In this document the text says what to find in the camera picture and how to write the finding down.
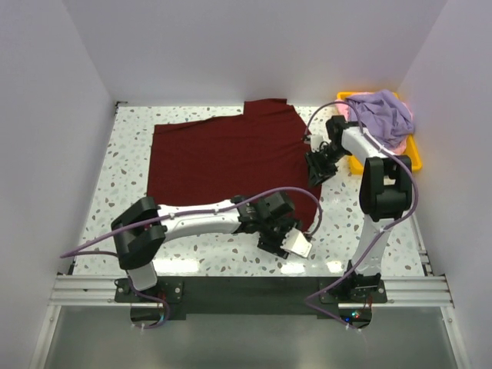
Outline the dark red t shirt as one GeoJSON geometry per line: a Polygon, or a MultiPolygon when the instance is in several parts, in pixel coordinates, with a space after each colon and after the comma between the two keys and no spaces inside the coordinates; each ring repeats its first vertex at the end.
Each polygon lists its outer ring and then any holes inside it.
{"type": "Polygon", "coordinates": [[[192,206],[288,187],[307,231],[321,187],[308,184],[305,127],[284,99],[247,101],[240,115],[157,125],[147,194],[157,204],[192,206]]]}

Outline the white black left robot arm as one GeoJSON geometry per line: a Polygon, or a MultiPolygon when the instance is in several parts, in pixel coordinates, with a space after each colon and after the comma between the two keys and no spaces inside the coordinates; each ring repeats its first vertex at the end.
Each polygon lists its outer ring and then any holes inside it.
{"type": "Polygon", "coordinates": [[[283,191],[253,200],[235,196],[214,204],[188,207],[158,205],[144,197],[111,223],[120,269],[141,301],[158,296],[153,259],[166,241],[201,234],[259,235],[258,248],[281,258],[306,258],[312,248],[294,218],[294,204],[283,191]]]}

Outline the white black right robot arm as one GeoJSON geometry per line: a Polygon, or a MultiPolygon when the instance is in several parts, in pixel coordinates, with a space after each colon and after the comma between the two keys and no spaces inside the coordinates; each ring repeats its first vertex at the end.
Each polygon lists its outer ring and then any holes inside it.
{"type": "Polygon", "coordinates": [[[324,183],[337,174],[345,156],[363,165],[359,205],[364,214],[361,236],[347,270],[340,280],[323,289],[320,298],[359,302],[384,293],[381,265],[392,228],[414,209],[411,159],[395,155],[379,144],[367,128],[335,115],[326,122],[328,141],[305,133],[311,150],[305,155],[309,185],[324,183]]]}

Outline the yellow plastic bin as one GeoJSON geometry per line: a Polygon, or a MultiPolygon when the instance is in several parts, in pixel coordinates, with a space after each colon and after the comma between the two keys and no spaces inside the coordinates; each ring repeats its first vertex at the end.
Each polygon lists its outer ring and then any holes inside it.
{"type": "MultiPolygon", "coordinates": [[[[345,100],[352,95],[367,95],[371,94],[371,91],[339,91],[337,93],[337,100],[345,100]]],[[[412,172],[418,172],[422,169],[423,164],[417,149],[417,145],[414,140],[413,135],[408,135],[405,141],[398,147],[397,154],[407,155],[412,162],[412,172]]],[[[350,172],[353,175],[362,175],[363,167],[362,164],[354,157],[349,156],[347,163],[350,168],[350,172]]]]}

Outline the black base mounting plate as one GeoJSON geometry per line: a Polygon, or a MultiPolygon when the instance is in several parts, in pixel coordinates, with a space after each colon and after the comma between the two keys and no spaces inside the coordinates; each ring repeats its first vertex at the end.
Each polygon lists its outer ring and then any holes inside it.
{"type": "Polygon", "coordinates": [[[115,302],[130,304],[134,322],[154,323],[160,316],[184,320],[189,314],[308,315],[316,310],[346,322],[368,323],[372,304],[388,301],[383,281],[333,287],[334,277],[159,277],[136,294],[127,278],[115,280],[115,302]]]}

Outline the aluminium extrusion rail frame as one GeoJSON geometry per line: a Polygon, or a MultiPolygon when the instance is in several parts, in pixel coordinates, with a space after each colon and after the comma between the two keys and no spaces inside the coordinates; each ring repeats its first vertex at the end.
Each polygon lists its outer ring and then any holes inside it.
{"type": "MultiPolygon", "coordinates": [[[[337,277],[362,229],[360,180],[346,167],[322,188],[324,217],[308,258],[281,260],[256,247],[254,235],[206,234],[166,243],[156,271],[192,277],[278,281],[337,277]]],[[[431,267],[416,218],[392,232],[382,265],[388,302],[372,304],[361,331],[313,310],[303,315],[191,314],[143,330],[118,304],[123,276],[104,255],[79,258],[55,279],[33,368],[468,368],[447,279],[431,267]]]]}

